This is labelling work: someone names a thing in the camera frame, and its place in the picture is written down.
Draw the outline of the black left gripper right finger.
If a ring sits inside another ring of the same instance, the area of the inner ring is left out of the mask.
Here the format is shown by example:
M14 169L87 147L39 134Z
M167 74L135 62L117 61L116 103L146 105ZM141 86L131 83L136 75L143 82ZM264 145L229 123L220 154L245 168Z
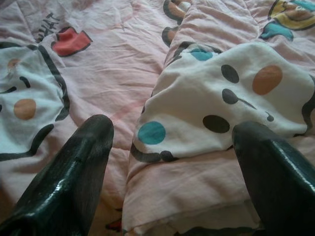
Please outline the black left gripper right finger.
M315 234L315 168L286 139L258 122L232 131L254 208L269 236Z

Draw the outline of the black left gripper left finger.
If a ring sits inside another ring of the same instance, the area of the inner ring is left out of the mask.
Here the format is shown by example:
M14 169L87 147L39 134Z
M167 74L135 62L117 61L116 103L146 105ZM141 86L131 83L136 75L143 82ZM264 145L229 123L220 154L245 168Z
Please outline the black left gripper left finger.
M86 236L114 137L111 119L88 118L29 184L0 226L3 236Z

